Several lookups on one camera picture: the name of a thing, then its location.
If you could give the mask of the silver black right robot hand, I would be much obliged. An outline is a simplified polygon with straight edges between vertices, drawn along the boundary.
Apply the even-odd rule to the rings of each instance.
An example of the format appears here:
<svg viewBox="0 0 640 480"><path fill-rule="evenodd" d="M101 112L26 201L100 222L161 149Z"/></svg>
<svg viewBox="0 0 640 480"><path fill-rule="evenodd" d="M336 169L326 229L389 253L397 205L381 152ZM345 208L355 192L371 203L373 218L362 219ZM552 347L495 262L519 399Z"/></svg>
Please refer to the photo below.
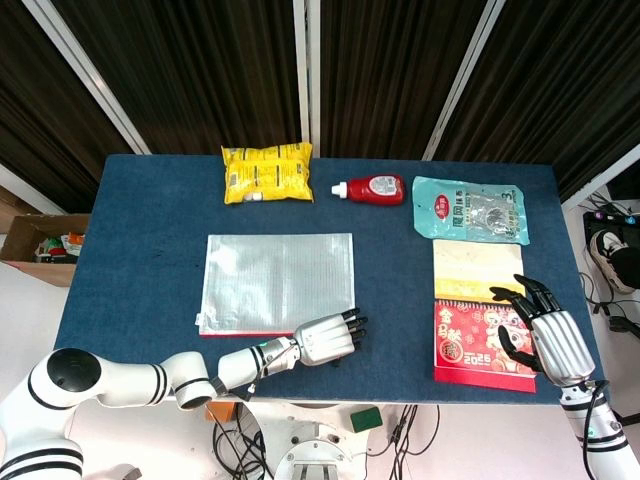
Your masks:
<svg viewBox="0 0 640 480"><path fill-rule="evenodd" d="M515 280L529 293L491 286L496 301L507 301L530 332L532 352L520 351L504 326L498 328L500 344L507 356L535 372L542 372L555 386L572 387L588 381L595 362L571 314L564 310L541 282L516 274Z"/></svg>

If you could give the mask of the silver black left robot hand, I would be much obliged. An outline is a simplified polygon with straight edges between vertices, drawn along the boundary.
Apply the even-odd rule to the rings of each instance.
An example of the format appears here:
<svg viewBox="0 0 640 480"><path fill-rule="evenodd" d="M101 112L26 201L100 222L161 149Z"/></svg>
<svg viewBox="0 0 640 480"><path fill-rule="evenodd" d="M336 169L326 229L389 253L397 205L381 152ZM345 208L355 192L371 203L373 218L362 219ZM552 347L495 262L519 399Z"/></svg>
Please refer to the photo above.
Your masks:
<svg viewBox="0 0 640 480"><path fill-rule="evenodd" d="M360 348L367 332L366 316L353 308L342 313L306 322L299 326L293 338L299 350L299 361L307 367L335 362Z"/></svg>

